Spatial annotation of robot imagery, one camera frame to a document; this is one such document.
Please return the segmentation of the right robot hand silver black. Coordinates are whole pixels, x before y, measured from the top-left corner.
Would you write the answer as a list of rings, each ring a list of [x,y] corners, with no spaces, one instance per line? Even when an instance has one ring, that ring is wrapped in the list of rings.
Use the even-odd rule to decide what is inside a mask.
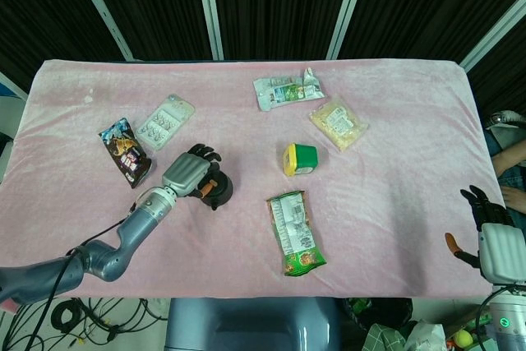
[[[460,191],[471,207],[478,235],[478,252],[463,250],[452,233],[445,243],[453,256],[480,271],[494,285],[525,284],[525,237],[504,206],[491,202],[486,193],[474,185]]]

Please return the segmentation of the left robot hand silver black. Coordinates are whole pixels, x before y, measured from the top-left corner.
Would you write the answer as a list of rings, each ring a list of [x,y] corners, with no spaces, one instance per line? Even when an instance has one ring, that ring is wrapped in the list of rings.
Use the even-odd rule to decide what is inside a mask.
[[[214,148],[198,143],[180,154],[164,172],[163,187],[169,188],[176,197],[202,199],[210,192],[204,179],[219,170],[221,160]]]

